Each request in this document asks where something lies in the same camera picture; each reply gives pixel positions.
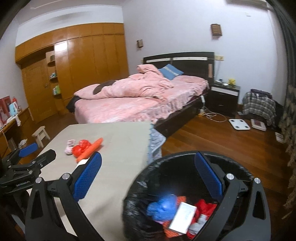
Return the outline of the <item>pink small sock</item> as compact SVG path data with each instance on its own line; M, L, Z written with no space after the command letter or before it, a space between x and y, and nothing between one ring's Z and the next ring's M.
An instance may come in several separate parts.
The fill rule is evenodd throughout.
M66 155L72 155L72 149L74 148L75 144L76 144L75 140L67 140L67 145L64 150Z

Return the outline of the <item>red plastic bag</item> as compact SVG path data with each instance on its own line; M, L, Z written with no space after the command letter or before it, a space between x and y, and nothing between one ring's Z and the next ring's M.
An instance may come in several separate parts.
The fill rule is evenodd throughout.
M79 143L72 148L73 156L78 158L89 146L91 146L91 142L88 140L80 140Z

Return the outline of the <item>white blue cardboard box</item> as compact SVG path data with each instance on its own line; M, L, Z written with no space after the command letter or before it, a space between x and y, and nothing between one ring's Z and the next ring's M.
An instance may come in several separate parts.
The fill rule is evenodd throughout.
M173 220L169 225L169 230L186 234L189 226L191 225L192 219L195 216L196 210L196 206L181 202Z

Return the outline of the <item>blue plastic bag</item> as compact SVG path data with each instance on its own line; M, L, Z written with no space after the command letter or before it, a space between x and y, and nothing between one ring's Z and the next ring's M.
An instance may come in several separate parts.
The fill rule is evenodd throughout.
M157 202L148 205L146 214L156 222L170 221L174 218L178 207L177 196L170 194Z

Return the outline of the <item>black trash bin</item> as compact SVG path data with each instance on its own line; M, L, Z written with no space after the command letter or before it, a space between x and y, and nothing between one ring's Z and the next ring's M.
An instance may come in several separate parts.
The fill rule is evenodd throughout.
M186 202L195 204L200 199L213 202L194 164L197 151L188 151L164 156L153 161L139 173L131 184L123 201L123 232L127 240L190 240L186 236L168 238L163 226L147 216L147 207L170 194L185 196ZM214 153L203 152L212 164L217 164L223 172L232 173L243 180L247 187L253 176L235 160ZM218 238L241 226L248 206L247 192L238 194L232 213Z

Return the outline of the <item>wooden side desk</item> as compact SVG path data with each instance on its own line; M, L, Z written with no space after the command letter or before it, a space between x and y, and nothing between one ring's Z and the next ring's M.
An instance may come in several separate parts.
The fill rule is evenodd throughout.
M31 118L30 109L24 109L18 117L21 121L20 126L17 125L16 120L12 120L1 130L1 158L11 152L10 139L13 139L17 147L21 140L27 139L30 142L32 139L34 122Z

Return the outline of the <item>blue white kettle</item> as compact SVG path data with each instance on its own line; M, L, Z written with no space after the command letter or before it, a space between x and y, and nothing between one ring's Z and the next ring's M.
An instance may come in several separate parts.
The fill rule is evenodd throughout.
M18 114L18 104L14 101L9 105L10 116L15 116Z

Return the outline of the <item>orange mesh tube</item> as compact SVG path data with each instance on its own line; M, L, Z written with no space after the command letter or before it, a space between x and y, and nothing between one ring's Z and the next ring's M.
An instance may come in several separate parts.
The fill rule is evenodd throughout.
M89 158L95 151L99 150L103 143L103 138L97 139L95 142L91 143L91 146L89 146L84 153L82 153L78 158L76 158L76 163L81 161L82 159Z

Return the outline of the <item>white bathroom scale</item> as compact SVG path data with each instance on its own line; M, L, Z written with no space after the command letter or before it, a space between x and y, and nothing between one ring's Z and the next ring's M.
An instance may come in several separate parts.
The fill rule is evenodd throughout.
M250 126L242 119L229 119L230 125L237 131L248 131L250 130Z

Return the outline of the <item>plaid cloth on chair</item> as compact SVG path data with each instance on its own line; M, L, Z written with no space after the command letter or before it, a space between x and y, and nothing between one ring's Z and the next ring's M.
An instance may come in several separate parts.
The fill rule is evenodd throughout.
M275 126L276 104L271 93L251 89L242 99L242 113L255 114L266 120L268 126Z

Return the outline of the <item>light blue knitted cloth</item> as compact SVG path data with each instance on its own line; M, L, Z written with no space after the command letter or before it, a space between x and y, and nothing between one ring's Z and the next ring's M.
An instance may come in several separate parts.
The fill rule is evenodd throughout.
M162 145L165 142L166 137L151 125L149 129L148 164L162 157Z

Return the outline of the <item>pink quilt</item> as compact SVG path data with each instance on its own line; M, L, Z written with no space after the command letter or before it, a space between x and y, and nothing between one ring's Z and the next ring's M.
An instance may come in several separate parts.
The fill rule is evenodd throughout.
M98 93L95 88L101 85L89 85L74 93L82 99L106 99L122 97L144 97L162 99L166 90L174 87L174 84L165 78L152 64L138 65L137 73L125 79L116 80L112 85L106 85Z

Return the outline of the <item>yellow plush toy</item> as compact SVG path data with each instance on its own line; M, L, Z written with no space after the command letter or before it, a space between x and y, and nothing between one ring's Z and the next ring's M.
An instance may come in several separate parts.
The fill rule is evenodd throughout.
M228 84L231 86L235 86L236 85L236 80L235 79L228 79Z

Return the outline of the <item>dark green curtain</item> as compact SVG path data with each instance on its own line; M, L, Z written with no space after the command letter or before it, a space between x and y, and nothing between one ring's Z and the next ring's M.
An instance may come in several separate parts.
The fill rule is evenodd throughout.
M287 166L292 169L284 208L292 213L295 210L295 21L280 1L268 1L280 23L287 54L287 90L280 128L290 156Z

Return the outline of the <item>brown wall lamp left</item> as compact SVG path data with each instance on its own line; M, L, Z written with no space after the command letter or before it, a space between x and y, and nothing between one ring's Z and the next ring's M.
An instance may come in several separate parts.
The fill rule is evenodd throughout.
M144 42L143 42L143 40L142 40L142 39L137 40L137 47L138 47L138 48L142 48L143 46L144 46Z

